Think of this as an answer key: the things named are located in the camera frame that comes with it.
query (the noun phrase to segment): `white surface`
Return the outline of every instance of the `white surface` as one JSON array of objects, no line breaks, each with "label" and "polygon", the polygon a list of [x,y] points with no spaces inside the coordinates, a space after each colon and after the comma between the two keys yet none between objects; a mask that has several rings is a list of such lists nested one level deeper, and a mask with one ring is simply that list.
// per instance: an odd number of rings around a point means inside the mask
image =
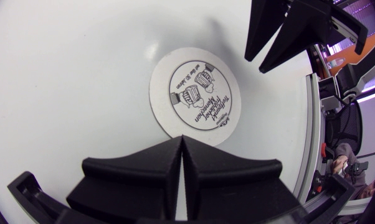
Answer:
[{"label": "white surface", "polygon": [[[218,148],[279,159],[292,190],[305,143],[306,52],[261,74],[244,60],[251,1],[0,0],[0,210],[30,223],[6,188],[25,170],[66,203],[86,157],[120,157],[169,137],[150,108],[158,61],[198,47],[224,61],[242,96]],[[178,218],[186,217],[178,207]]]},{"label": "white surface", "polygon": [[[212,89],[207,89],[210,93],[195,82],[197,73],[205,69],[206,63],[214,66]],[[189,74],[192,68],[196,74]],[[196,87],[200,100],[190,105],[184,100],[183,92],[192,86]],[[180,103],[171,103],[172,93],[179,95]],[[212,53],[192,47],[170,52],[154,68],[150,80],[150,105],[158,123],[172,138],[186,135],[212,146],[233,133],[242,108],[239,86],[227,65]],[[219,111],[217,115],[211,113],[215,110]]]}]

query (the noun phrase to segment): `cable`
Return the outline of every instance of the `cable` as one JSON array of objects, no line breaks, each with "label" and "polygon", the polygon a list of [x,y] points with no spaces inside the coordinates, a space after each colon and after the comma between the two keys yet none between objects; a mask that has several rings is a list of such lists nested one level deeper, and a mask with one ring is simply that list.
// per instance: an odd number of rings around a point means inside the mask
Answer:
[{"label": "cable", "polygon": [[349,123],[349,118],[351,117],[351,102],[349,102],[349,111],[348,111],[348,117],[347,117],[347,122],[345,123],[345,126],[343,128],[343,130],[338,134],[338,138],[337,138],[337,141],[335,142],[335,144],[331,147],[331,149],[334,149],[335,146],[337,145],[338,141],[340,140],[341,138],[341,133],[344,133],[345,132],[345,129],[347,128],[348,126],[348,123]]}]

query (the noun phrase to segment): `round coaster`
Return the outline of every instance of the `round coaster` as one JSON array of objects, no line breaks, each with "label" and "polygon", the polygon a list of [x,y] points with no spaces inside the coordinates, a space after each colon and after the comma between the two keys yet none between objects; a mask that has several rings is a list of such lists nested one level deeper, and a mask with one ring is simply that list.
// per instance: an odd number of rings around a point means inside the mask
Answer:
[{"label": "round coaster", "polygon": [[231,70],[197,48],[177,49],[160,60],[150,80],[150,103],[172,138],[183,134],[212,146],[232,134],[241,111]]}]

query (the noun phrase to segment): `office chair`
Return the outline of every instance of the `office chair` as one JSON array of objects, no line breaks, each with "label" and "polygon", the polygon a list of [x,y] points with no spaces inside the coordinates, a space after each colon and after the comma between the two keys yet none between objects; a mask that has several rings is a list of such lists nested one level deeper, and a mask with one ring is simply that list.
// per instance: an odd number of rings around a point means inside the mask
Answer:
[{"label": "office chair", "polygon": [[326,145],[332,151],[345,142],[351,146],[355,156],[358,154],[362,144],[362,116],[356,100],[326,117],[325,136]]}]

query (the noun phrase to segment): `person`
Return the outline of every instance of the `person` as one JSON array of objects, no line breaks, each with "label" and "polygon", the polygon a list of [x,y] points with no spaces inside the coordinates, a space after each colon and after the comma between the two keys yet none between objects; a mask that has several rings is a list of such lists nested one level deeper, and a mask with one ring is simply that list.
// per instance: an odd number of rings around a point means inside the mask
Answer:
[{"label": "person", "polygon": [[[351,146],[348,143],[341,143],[335,149],[335,160],[331,164],[331,171],[333,174],[339,173],[345,164],[351,165],[358,162],[354,152],[352,151]],[[365,172],[361,171],[357,175],[352,176],[345,173],[344,170],[344,179],[349,182],[354,188],[354,194],[351,196],[350,200],[357,200],[372,197],[375,192],[375,180],[369,185],[365,181]],[[347,215],[339,218],[338,220],[341,223],[351,223],[358,219],[359,215]]]}]

